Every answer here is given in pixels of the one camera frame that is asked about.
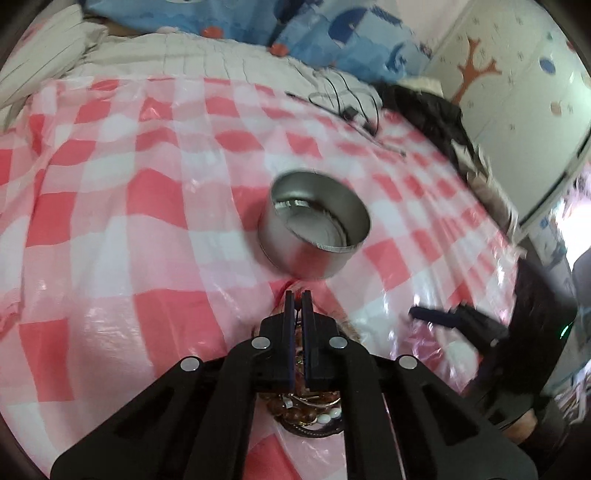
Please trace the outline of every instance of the green light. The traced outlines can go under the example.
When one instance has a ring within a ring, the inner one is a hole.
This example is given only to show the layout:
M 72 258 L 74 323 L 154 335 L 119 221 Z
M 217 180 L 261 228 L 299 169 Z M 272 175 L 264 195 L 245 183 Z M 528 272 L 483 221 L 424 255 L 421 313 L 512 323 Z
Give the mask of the green light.
M 566 327 L 564 327 L 564 330 L 562 330 L 562 333 L 560 334 L 561 340 L 562 340 L 562 337 L 565 336 L 566 332 L 568 331 L 568 329 L 570 328 L 571 325 L 572 325 L 572 323 L 570 323 Z

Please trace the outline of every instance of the bed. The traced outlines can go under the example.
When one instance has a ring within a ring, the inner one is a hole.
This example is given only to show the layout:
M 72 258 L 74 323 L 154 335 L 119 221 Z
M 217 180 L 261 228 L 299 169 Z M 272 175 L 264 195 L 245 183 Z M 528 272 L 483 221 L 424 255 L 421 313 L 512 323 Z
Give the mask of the bed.
M 59 15 L 11 58 L 29 68 L 14 58 L 60 21 L 69 58 L 11 86 L 0 137 L 0 411 L 40 472 L 180 358 L 222 356 L 268 315 L 293 279 L 256 225 L 271 180 L 294 168 L 347 182 L 372 216 L 346 268 L 306 284 L 319 306 L 372 353 L 411 353 L 465 388 L 474 349 L 408 309 L 468 301 L 509 322 L 519 251 L 420 132 L 348 74 L 232 40 L 115 37 L 77 6 Z M 337 97 L 379 116 L 378 135 L 330 113 Z M 343 472 L 340 437 L 294 437 L 257 409 L 245 478 Z

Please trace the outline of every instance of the red and white checkered tablecloth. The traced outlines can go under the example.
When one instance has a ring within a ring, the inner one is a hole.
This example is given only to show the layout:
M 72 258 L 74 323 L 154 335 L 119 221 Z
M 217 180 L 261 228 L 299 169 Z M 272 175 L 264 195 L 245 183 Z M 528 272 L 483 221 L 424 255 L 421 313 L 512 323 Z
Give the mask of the red and white checkered tablecloth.
M 372 232 L 310 283 L 372 353 L 413 353 L 453 388 L 474 375 L 454 333 L 416 303 L 461 300 L 507 320 L 515 251 L 453 168 L 386 114 L 380 140 L 266 87 L 215 79 L 47 83 L 0 137 L 0 410 L 44 472 L 186 355 L 248 338 L 291 280 L 256 240 L 275 176 L 349 184 Z M 342 440 L 303 440 L 260 408 L 246 479 L 337 478 Z

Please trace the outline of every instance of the silver metal container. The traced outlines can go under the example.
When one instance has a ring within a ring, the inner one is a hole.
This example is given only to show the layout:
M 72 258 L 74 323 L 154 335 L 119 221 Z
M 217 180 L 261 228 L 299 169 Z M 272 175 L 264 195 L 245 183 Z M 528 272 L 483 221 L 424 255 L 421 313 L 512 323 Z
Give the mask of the silver metal container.
M 313 171 L 291 171 L 273 183 L 258 234 L 276 267 L 314 280 L 343 268 L 370 228 L 367 208 L 345 185 Z

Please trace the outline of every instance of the white bead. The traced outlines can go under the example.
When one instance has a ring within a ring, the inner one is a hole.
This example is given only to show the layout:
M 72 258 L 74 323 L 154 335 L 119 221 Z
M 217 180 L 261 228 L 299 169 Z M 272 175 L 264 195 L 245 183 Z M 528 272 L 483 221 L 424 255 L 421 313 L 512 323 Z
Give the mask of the white bead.
M 340 408 L 331 408 L 329 415 L 331 419 L 338 419 L 343 411 Z
M 330 415 L 327 415 L 326 413 L 323 413 L 322 415 L 318 415 L 316 417 L 316 420 L 318 421 L 318 423 L 320 423 L 321 425 L 326 425 L 328 422 L 330 422 L 332 419 L 330 418 Z

